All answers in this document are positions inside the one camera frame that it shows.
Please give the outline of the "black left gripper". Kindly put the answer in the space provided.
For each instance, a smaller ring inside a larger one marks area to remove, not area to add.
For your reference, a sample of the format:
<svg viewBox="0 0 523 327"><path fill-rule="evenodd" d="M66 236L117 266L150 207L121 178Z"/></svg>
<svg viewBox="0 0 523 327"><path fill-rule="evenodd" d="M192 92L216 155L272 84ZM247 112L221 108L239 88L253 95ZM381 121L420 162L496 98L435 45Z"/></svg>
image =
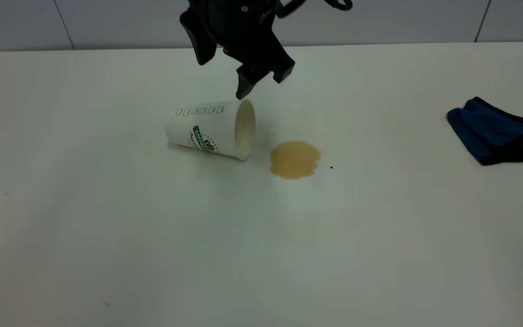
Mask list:
<svg viewBox="0 0 523 327"><path fill-rule="evenodd" d="M269 69L285 68L284 48L272 31L275 7L275 0L190 0L180 16L199 65L207 64L218 46L251 63L237 69L237 99L249 95Z"/></svg>

